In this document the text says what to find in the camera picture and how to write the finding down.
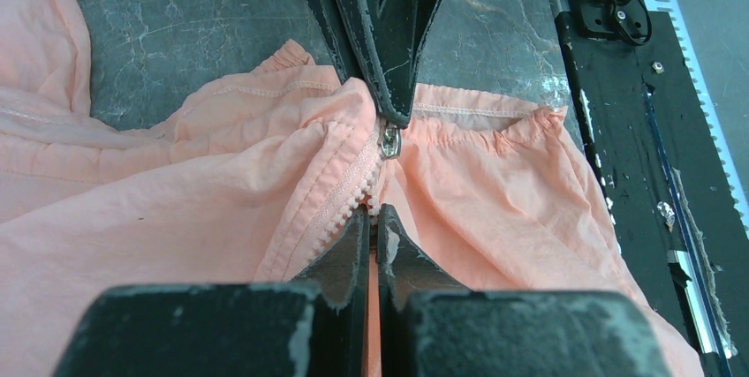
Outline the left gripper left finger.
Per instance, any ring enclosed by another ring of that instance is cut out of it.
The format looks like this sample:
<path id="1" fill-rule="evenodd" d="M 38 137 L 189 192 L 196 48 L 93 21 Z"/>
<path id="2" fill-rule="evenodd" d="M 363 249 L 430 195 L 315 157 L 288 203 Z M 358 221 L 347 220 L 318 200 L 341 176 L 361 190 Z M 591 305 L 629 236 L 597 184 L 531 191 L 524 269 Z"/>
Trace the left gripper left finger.
<path id="1" fill-rule="evenodd" d="M 356 208 L 340 238 L 294 277 L 313 283 L 309 376 L 364 376 L 367 372 L 369 237 L 367 208 Z"/>

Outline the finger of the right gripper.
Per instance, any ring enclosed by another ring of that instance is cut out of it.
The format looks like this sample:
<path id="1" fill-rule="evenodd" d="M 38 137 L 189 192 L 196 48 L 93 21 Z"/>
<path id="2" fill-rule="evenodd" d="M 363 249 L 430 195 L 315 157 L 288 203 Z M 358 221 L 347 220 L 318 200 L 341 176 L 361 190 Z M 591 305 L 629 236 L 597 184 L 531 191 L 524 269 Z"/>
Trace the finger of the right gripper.
<path id="1" fill-rule="evenodd" d="M 322 32 L 339 79 L 342 82 L 350 78 L 363 79 L 363 72 L 353 52 L 336 0 L 305 1 Z"/>
<path id="2" fill-rule="evenodd" d="M 336 0 L 378 113 L 399 129 L 411 121 L 417 71 L 442 0 Z"/>

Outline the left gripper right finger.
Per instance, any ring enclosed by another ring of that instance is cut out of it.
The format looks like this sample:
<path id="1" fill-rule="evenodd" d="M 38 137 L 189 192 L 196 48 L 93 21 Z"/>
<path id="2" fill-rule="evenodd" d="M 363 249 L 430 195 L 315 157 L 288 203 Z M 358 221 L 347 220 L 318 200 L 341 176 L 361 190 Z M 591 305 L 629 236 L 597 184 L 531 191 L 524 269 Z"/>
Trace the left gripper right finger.
<path id="1" fill-rule="evenodd" d="M 383 376 L 424 376 L 430 346 L 441 334 L 432 317 L 435 296 L 465 290 L 407 234 L 397 210 L 382 205 L 376 239 Z"/>

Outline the salmon pink jacket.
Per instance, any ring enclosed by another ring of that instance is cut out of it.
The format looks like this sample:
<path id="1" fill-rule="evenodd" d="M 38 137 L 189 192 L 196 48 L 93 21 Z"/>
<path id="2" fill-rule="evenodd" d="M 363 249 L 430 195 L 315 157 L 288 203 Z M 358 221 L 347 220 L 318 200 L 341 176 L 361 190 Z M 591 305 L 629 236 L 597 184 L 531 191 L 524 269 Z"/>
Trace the salmon pink jacket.
<path id="1" fill-rule="evenodd" d="M 472 289 L 623 293 L 670 373 L 702 375 L 626 266 L 565 108 L 421 84 L 386 159 L 365 83 L 294 41 L 147 130 L 90 116 L 90 67 L 76 0 L 1 0 L 2 375 L 50 375 L 109 287 L 289 279 L 359 201 Z"/>

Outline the silver zipper slider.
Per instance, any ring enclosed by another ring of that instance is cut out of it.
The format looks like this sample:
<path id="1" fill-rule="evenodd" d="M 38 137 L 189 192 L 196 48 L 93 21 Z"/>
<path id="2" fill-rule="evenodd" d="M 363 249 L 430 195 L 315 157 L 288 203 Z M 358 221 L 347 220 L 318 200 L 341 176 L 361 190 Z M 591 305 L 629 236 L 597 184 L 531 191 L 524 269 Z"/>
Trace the silver zipper slider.
<path id="1" fill-rule="evenodd" d="M 395 159 L 402 151 L 401 129 L 387 120 L 382 121 L 379 146 L 383 160 Z"/>

